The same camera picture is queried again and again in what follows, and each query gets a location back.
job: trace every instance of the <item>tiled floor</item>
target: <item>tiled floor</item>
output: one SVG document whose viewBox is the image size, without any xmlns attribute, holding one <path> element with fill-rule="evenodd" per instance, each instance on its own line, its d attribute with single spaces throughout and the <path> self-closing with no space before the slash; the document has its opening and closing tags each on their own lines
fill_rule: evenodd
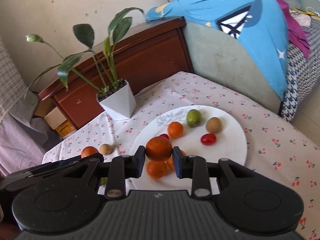
<svg viewBox="0 0 320 240">
<path fill-rule="evenodd" d="M 320 146 L 320 84 L 298 107 L 293 126 Z"/>
</svg>

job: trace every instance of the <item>orange on plate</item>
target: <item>orange on plate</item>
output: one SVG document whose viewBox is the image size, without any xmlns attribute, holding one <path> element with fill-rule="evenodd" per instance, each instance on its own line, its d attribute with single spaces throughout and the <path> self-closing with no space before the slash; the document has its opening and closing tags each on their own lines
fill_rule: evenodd
<svg viewBox="0 0 320 240">
<path fill-rule="evenodd" d="M 178 138 L 183 134 L 183 125 L 179 122 L 172 122 L 168 126 L 168 134 L 172 138 Z"/>
<path fill-rule="evenodd" d="M 167 174 L 165 162 L 149 161 L 147 164 L 147 173 L 153 179 L 159 179 Z"/>
<path fill-rule="evenodd" d="M 146 144 L 146 156 L 154 162 L 164 162 L 170 158 L 172 145 L 167 138 L 153 137 Z"/>
<path fill-rule="evenodd" d="M 85 147 L 81 152 L 81 158 L 85 158 L 87 156 L 90 156 L 92 154 L 98 153 L 98 149 L 93 146 L 87 146 Z"/>
<path fill-rule="evenodd" d="M 181 150 L 181 153 L 186 156 L 186 153 L 184 151 Z M 173 165 L 173 159 L 172 159 L 172 155 L 171 157 L 169 158 L 169 160 L 166 161 L 168 167 L 170 170 L 174 170 L 174 165 Z"/>
</svg>

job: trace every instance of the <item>potted plant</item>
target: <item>potted plant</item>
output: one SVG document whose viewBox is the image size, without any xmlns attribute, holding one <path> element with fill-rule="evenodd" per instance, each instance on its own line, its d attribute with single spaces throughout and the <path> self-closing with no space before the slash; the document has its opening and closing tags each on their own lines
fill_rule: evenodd
<svg viewBox="0 0 320 240">
<path fill-rule="evenodd" d="M 120 41 L 124 35 L 128 32 L 132 24 L 132 17 L 125 17 L 127 13 L 132 10 L 139 10 L 144 13 L 143 10 L 136 7 L 130 7 L 122 10 L 117 13 L 114 19 L 108 26 L 108 37 L 103 43 L 103 54 L 106 57 L 108 68 L 111 75 L 107 72 L 107 69 L 102 64 L 101 60 L 98 59 L 97 53 L 93 51 L 93 42 L 94 42 L 94 30 L 89 24 L 77 24 L 73 26 L 73 33 L 82 44 L 88 47 L 87 50 L 82 51 L 77 54 L 71 54 L 68 57 L 64 58 L 52 45 L 47 43 L 37 34 L 29 34 L 26 36 L 27 41 L 29 42 L 40 42 L 48 45 L 50 48 L 56 52 L 59 57 L 63 59 L 61 64 L 58 64 L 53 67 L 49 67 L 43 72 L 41 72 L 36 79 L 29 85 L 29 88 L 32 84 L 36 85 L 36 82 L 48 71 L 58 68 L 57 75 L 62 82 L 62 84 L 68 90 L 68 75 L 72 71 L 77 74 L 80 78 L 86 81 L 89 85 L 97 90 L 97 101 L 100 106 L 111 116 L 113 120 L 123 120 L 130 119 L 133 111 L 136 108 L 136 101 L 133 97 L 130 85 L 126 80 L 118 79 L 116 74 L 115 62 L 114 62 L 114 49 L 118 41 Z M 92 58 L 97 68 L 98 74 L 101 78 L 103 87 L 99 88 L 88 80 L 84 75 L 82 75 L 77 69 L 74 68 L 74 65 L 77 64 L 84 53 L 92 53 Z M 106 74 L 109 78 L 111 85 L 107 86 L 102 75 L 102 72 Z"/>
</svg>

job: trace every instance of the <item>ribbed gray panel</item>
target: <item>ribbed gray panel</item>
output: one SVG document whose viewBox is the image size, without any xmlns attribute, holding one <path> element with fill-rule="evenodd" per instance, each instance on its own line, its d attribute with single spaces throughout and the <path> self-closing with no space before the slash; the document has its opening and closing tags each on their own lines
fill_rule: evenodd
<svg viewBox="0 0 320 240">
<path fill-rule="evenodd" d="M 209 202 L 191 199 L 187 191 L 131 191 L 106 203 L 85 227 L 58 236 L 21 233 L 16 240 L 266 240 L 224 223 Z M 290 232 L 272 240 L 301 240 Z"/>
</svg>

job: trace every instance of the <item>cherry print tablecloth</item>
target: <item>cherry print tablecloth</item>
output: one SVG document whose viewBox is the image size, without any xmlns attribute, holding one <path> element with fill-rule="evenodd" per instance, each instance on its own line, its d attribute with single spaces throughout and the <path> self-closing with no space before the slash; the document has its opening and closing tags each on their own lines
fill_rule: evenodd
<svg viewBox="0 0 320 240">
<path fill-rule="evenodd" d="M 320 234 L 320 148 L 290 123 L 251 99 L 191 73 L 179 72 L 136 96 L 129 120 L 113 121 L 105 112 L 48 151 L 43 163 L 79 155 L 86 146 L 115 147 L 105 156 L 130 154 L 137 135 L 153 119 L 181 106 L 208 105 L 231 114 L 243 127 L 248 143 L 245 166 L 295 190 L 303 199 L 304 214 L 297 232 L 305 239 Z M 127 188 L 134 188 L 127 181 Z"/>
</svg>

